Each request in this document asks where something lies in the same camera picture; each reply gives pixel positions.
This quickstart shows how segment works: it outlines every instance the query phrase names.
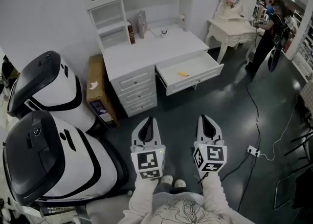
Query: yellow pencil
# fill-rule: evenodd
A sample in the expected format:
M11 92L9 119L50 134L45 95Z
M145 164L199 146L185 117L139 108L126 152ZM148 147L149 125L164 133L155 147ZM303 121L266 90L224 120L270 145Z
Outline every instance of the yellow pencil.
M188 77L189 75L188 74L185 74L185 73L182 73L182 72L178 72L179 75L182 75L182 76L185 76L185 77Z

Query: power strip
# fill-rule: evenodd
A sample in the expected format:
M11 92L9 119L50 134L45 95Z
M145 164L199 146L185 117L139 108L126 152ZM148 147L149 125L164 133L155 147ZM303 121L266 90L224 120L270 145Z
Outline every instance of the power strip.
M246 151L253 155L253 156L256 156L256 157L260 157L260 154L261 154L261 151L260 150L257 150L256 148L252 147L252 146L248 146L246 148Z

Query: white robot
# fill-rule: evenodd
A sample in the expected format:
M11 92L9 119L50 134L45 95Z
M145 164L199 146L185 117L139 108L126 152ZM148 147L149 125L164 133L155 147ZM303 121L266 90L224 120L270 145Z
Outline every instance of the white robot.
M86 104L78 77L55 51L31 61L12 87L8 114L21 119L34 110L46 110L87 133L101 127Z
M30 112L10 131L3 164L11 194L23 206L82 205L128 179L110 143L42 110Z
M203 178L207 173L218 172L227 162L227 147L222 131L210 117L202 114L198 118L197 141L194 142L194 160Z
M157 120L144 119L132 133L131 156L136 173L143 179L163 176L165 146L161 144Z

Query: cardboard box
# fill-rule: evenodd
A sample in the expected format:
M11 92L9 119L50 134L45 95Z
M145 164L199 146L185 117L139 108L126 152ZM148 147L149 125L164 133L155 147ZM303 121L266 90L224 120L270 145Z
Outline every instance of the cardboard box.
M114 108L105 93L105 71L101 54L89 58L87 102L106 125L119 127Z

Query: open drawer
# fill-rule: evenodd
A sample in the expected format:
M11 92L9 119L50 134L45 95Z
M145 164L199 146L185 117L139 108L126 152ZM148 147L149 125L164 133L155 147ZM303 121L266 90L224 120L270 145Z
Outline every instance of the open drawer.
M219 65L208 53L197 52L171 62L158 63L156 72L166 88L166 95L171 95L218 76L223 66L224 64Z

